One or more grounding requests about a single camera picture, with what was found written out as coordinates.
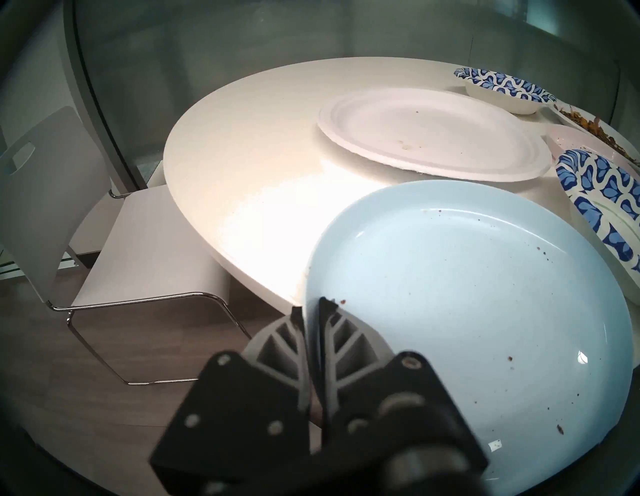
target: plate rim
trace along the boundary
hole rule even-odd
[[[349,138],[340,131],[340,129],[335,125],[335,122],[332,119],[333,110],[343,102],[347,102],[349,100],[354,99],[355,97],[363,97],[369,93],[378,93],[378,92],[391,92],[391,91],[413,91],[413,92],[427,92],[430,94],[434,93],[444,93],[448,97],[460,100],[470,100],[475,102],[476,104],[484,107],[489,112],[494,112],[498,114],[502,114],[505,116],[507,120],[513,120],[512,122],[517,122],[518,124],[515,127],[518,129],[518,132],[531,144],[532,149],[535,151],[536,159],[532,162],[529,169],[522,170],[521,172],[509,173],[505,175],[504,173],[494,172],[494,173],[486,173],[486,172],[476,172],[476,171],[459,171],[459,170],[449,170],[447,171],[445,166],[440,166],[437,164],[425,164],[420,163],[419,161],[411,161],[409,159],[397,159],[395,157],[390,157],[385,154],[377,153],[370,148],[365,146],[361,146],[355,141],[349,140]],[[349,93],[345,93],[339,95],[336,98],[328,101],[322,108],[317,117],[317,126],[323,132],[327,138],[336,143],[338,146],[349,150],[352,153],[365,157],[374,162],[382,163],[385,165],[389,165],[391,167],[396,167],[404,170],[411,170],[419,173],[426,173],[429,175],[436,175],[439,177],[448,177],[452,179],[465,179],[465,180],[479,180],[479,181],[490,181],[490,182],[518,182],[523,180],[535,179],[536,177],[542,176],[546,173],[551,166],[553,165],[553,160],[551,156],[551,151],[548,149],[544,140],[541,136],[538,136],[536,133],[531,132],[520,124],[520,120],[507,112],[504,109],[491,105],[489,103],[483,102],[481,100],[469,97],[467,95],[460,95],[459,93],[448,92],[448,91],[440,91],[432,88],[415,88],[415,87],[396,87],[396,86],[382,86],[382,87],[374,87],[374,88],[366,88],[364,90],[357,90]]]
[[[584,217],[584,212],[583,210],[579,207],[579,204],[582,204],[583,202],[586,202],[590,208],[596,210],[600,215],[600,223],[596,224],[596,226],[592,226],[591,223],[589,223],[589,226],[591,227],[591,229],[593,230],[593,232],[598,236],[599,240],[601,242],[603,242],[603,244],[606,246],[606,248],[614,255],[614,257],[616,257],[616,260],[625,268],[625,270],[627,271],[627,273],[629,274],[629,277],[633,280],[633,282],[640,287],[640,253],[637,253],[633,250],[633,248],[631,248],[631,245],[629,244],[629,242],[622,236],[622,234],[620,234],[618,232],[618,230],[615,228],[615,226],[611,223],[611,221],[609,220],[609,218],[611,217],[611,215],[614,215],[612,212],[608,211],[608,210],[601,210],[600,208],[598,208],[597,205],[594,204],[594,198],[593,196],[595,196],[595,193],[592,193],[592,190],[585,190],[582,187],[582,183],[578,182],[579,179],[582,178],[582,176],[584,175],[584,172],[580,170],[580,167],[582,166],[582,164],[580,166],[578,166],[578,170],[574,171],[574,170],[569,170],[568,167],[568,163],[567,162],[563,162],[561,159],[564,157],[567,160],[573,160],[573,158],[571,157],[571,155],[569,154],[569,152],[574,152],[575,154],[587,154],[589,156],[590,159],[594,160],[594,163],[597,159],[602,159],[604,160],[607,165],[614,171],[622,171],[624,174],[627,174],[629,176],[629,180],[631,182],[630,185],[630,191],[631,189],[634,189],[635,187],[640,187],[640,183],[638,183],[638,181],[636,181],[636,179],[629,174],[629,172],[625,171],[623,168],[619,167],[618,165],[614,164],[613,162],[611,162],[610,160],[606,159],[605,157],[598,155],[597,153],[594,152],[588,152],[587,150],[581,150],[579,148],[575,148],[572,150],[566,150],[565,152],[563,152],[557,159],[556,161],[556,174],[558,176],[558,179],[560,180],[560,185],[563,188],[563,191],[566,193],[567,197],[571,200],[571,202],[576,206],[576,208],[578,209],[578,211],[580,212],[580,215],[582,215]],[[562,171],[566,171],[569,174],[573,174],[574,177],[576,178],[576,184],[574,186],[569,187],[569,183],[564,183],[563,179],[560,178],[560,174],[564,174]],[[606,198],[606,196],[604,196],[601,191],[598,189],[596,190],[598,191],[598,197],[602,197],[602,198]],[[609,202],[611,203],[611,206],[619,211],[622,212],[624,215],[628,215],[627,212],[625,212],[624,210],[622,210],[622,208],[609,200]],[[622,241],[624,243],[626,243],[630,250],[632,250],[632,258],[628,261],[624,261],[620,259],[620,255],[617,252],[617,250],[615,250],[615,248],[613,248],[611,245],[604,243],[603,238],[606,238],[608,236],[607,233],[605,233],[605,230],[602,229],[602,227],[608,227],[608,229],[606,230],[607,233],[611,233],[612,229],[618,233],[618,235],[620,236],[620,238],[622,239]],[[634,228],[636,231],[638,231],[638,234],[640,234],[640,225],[638,225],[638,221],[636,220],[634,223]]]

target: glass wall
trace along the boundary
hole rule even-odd
[[[161,159],[174,123],[197,100],[241,77],[322,58],[410,57],[500,70],[610,121],[621,67],[637,65],[624,47],[630,36],[640,39],[640,29],[634,33],[624,27],[629,20],[621,18],[622,2],[76,0],[75,4],[78,42],[97,103],[127,164],[148,175]],[[625,77],[631,87],[640,86],[634,74]]]

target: blue patterned paper bowl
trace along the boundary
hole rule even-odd
[[[640,183],[606,158],[580,149],[562,153],[556,173],[591,230],[575,222],[574,227],[605,259],[624,295],[640,305]]]
[[[453,72],[463,79],[467,93],[514,114],[533,114],[540,107],[555,102],[556,97],[540,86],[492,70],[461,67]]]

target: chrome chair leg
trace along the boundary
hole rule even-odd
[[[111,372],[113,375],[115,375],[122,383],[124,383],[124,384],[126,384],[128,386],[147,386],[149,384],[165,384],[165,383],[171,383],[171,382],[190,382],[190,381],[196,381],[196,380],[198,380],[198,378],[197,377],[190,377],[190,378],[184,378],[184,379],[164,379],[164,380],[158,380],[158,381],[144,381],[144,382],[131,382],[131,381],[125,380],[124,378],[121,377],[120,374],[118,374],[114,370],[114,368],[112,368],[112,366],[110,366],[98,354],[98,352],[96,350],[94,350],[92,348],[92,346],[89,343],[87,343],[87,341],[77,331],[77,329],[73,325],[74,314],[78,310],[89,310],[91,308],[117,307],[117,306],[121,306],[121,305],[130,305],[132,303],[143,303],[143,302],[146,302],[146,301],[172,300],[172,299],[175,299],[175,298],[188,298],[190,296],[203,296],[205,298],[209,298],[211,300],[214,300],[219,306],[222,307],[222,309],[225,311],[227,316],[244,333],[244,335],[248,339],[251,339],[251,335],[247,332],[247,330],[240,323],[240,321],[238,321],[236,319],[236,317],[231,313],[231,310],[229,309],[229,307],[228,307],[227,303],[225,302],[225,300],[223,300],[222,298],[220,298],[219,296],[216,296],[214,294],[204,293],[204,292],[185,293],[185,294],[172,294],[170,296],[162,296],[162,297],[159,297],[159,298],[148,298],[148,299],[144,299],[144,300],[132,300],[132,301],[118,301],[118,302],[114,302],[114,303],[104,303],[104,304],[100,304],[100,305],[87,305],[87,306],[84,306],[84,307],[67,307],[67,308],[55,307],[51,302],[48,301],[47,302],[47,306],[49,306],[49,308],[51,308],[52,310],[55,310],[55,311],[58,311],[58,312],[68,310],[69,313],[68,313],[68,316],[67,316],[67,327],[69,328],[71,333],[74,336],[76,336],[76,339],[80,343],[82,343],[82,345],[87,349],[87,351],[89,351],[89,353],[91,353],[109,372]]]

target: round white table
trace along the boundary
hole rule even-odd
[[[178,208],[214,258],[283,313],[301,305],[307,264],[324,229],[363,196],[391,184],[437,180],[340,148],[317,128],[330,99],[364,88],[434,88],[466,95],[457,65],[404,58],[340,58],[260,72],[216,90],[173,127],[164,174]],[[520,116],[534,132],[551,112]],[[528,198],[572,223],[553,167],[537,179],[487,183]],[[629,303],[635,364],[640,308]]]

